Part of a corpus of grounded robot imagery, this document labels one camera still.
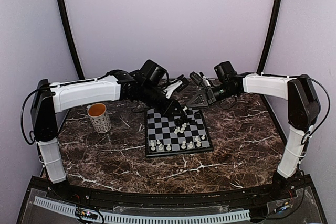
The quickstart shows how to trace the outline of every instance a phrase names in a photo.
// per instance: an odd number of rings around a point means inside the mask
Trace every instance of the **cup rim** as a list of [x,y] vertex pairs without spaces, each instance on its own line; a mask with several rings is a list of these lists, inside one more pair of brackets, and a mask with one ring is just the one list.
[[[95,116],[93,116],[93,115],[90,115],[89,114],[89,110],[93,107],[93,106],[95,106],[95,105],[98,105],[98,104],[101,104],[101,105],[103,105],[104,106],[104,112],[103,113],[101,113],[100,115],[95,115]],[[106,110],[107,110],[107,108],[106,108],[106,105],[105,104],[103,104],[103,103],[101,103],[101,102],[98,102],[98,103],[95,103],[95,104],[93,104],[93,105],[91,105],[91,107],[88,109],[88,116],[89,117],[91,117],[91,118],[98,118],[98,117],[100,117],[100,116],[102,116],[102,115],[104,115],[104,113],[106,112]]]

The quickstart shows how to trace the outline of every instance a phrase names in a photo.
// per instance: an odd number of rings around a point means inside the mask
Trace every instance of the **robotic arm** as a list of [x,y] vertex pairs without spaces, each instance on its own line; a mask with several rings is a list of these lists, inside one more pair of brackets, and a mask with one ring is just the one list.
[[52,183],[66,180],[58,147],[58,127],[55,113],[76,106],[101,101],[138,100],[156,108],[163,116],[187,116],[179,102],[170,98],[174,91],[180,92],[188,81],[183,76],[159,86],[166,70],[148,60],[140,70],[125,72],[112,70],[100,78],[65,83],[49,83],[41,80],[37,87],[32,109],[33,132],[39,146],[41,162]]
[[320,113],[320,102],[313,84],[307,75],[290,78],[256,73],[237,74],[229,61],[217,65],[215,72],[221,85],[213,86],[202,74],[190,74],[202,89],[187,103],[188,107],[208,107],[242,93],[272,95],[288,100],[290,133],[282,160],[272,179],[271,196],[277,198],[304,157],[308,138]]

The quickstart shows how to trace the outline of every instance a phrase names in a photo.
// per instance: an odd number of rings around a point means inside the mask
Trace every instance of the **marble tabletop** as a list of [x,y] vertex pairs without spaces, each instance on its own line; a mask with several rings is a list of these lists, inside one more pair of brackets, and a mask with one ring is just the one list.
[[[191,84],[173,97],[184,104],[197,90]],[[79,106],[71,109],[59,134],[73,185],[160,194],[248,188],[271,183],[284,151],[259,95],[243,94],[203,109],[212,152],[155,158],[145,157],[144,115],[131,112],[137,103],[104,104],[112,122],[108,133],[96,133],[86,106]]]

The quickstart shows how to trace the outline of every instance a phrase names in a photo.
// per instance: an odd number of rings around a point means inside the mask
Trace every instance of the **cup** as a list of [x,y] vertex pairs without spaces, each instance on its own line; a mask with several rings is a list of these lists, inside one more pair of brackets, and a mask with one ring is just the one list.
[[106,106],[102,103],[87,106],[88,116],[91,123],[98,133],[106,133],[111,127],[111,120],[106,111]]

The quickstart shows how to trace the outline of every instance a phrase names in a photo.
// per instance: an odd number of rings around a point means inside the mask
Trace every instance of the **chessboard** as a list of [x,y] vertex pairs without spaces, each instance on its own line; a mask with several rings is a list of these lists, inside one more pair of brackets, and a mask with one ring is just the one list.
[[166,118],[155,109],[145,113],[146,157],[169,156],[184,153],[213,151],[204,117],[200,109],[187,109],[190,123],[184,131],[176,133],[175,119]]

